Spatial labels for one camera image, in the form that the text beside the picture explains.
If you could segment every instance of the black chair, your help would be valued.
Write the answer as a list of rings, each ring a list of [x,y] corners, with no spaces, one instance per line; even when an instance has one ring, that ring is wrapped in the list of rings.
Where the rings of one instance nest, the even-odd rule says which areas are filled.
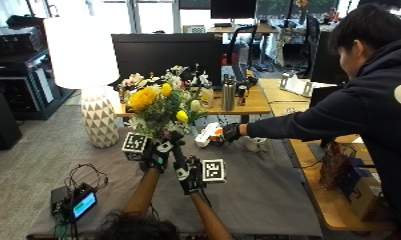
[[[236,29],[231,42],[228,45],[227,53],[223,55],[222,65],[239,64],[240,50],[248,46],[248,65],[252,65],[252,43],[256,34],[258,25],[240,27]],[[250,33],[248,36],[240,36],[242,33]]]
[[[298,75],[300,78],[310,78],[311,69],[315,60],[315,48],[319,43],[319,36],[320,36],[320,22],[319,20],[307,15],[307,29],[306,29],[306,41],[304,41],[304,48],[302,50],[303,56],[307,58],[307,66],[302,67],[300,65],[296,67],[299,71]]]

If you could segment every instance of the stainless steel bottle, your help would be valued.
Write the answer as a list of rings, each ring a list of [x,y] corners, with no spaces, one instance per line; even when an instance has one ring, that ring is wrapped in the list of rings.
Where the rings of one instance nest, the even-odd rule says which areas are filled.
[[[232,111],[235,109],[236,101],[236,83],[232,79],[226,79],[223,85],[223,102],[222,109],[223,111]]]

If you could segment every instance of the gray tablecloth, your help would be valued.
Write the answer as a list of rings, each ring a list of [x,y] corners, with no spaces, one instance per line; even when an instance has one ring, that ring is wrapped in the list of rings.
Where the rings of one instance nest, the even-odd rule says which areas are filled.
[[[126,205],[143,177],[138,162],[127,161],[121,150],[127,129],[121,129],[119,143],[107,149],[86,145],[75,156],[74,166],[93,163],[109,175],[109,186],[98,192],[98,205],[78,221],[79,232],[97,229],[105,216]],[[184,138],[184,155],[200,159],[220,159],[227,163],[227,183],[208,184],[207,196],[214,210],[232,233],[322,236],[316,212],[298,179],[282,143],[267,140],[267,152],[252,153],[242,141],[222,147],[199,148],[194,137]],[[176,224],[182,232],[203,232],[203,224],[188,196],[184,196],[171,163],[161,176],[154,207],[162,220]],[[65,185],[63,176],[57,187]],[[77,174],[78,182],[97,186],[97,173],[87,167]],[[46,201],[30,234],[53,234],[55,221],[50,200]]]

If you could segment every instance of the sleeve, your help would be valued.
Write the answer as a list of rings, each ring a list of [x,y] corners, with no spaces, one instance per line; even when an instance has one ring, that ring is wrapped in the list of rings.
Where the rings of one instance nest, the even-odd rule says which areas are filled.
[[[310,141],[362,134],[367,131],[367,123],[362,98],[352,89],[342,89],[306,112],[259,120],[250,123],[247,129],[251,137]]]

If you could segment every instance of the black cabinet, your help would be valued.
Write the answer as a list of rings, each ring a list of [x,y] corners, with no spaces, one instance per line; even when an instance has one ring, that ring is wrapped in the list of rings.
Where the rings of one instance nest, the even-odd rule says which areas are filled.
[[[55,84],[47,49],[0,57],[0,93],[15,119],[49,119],[73,92]]]

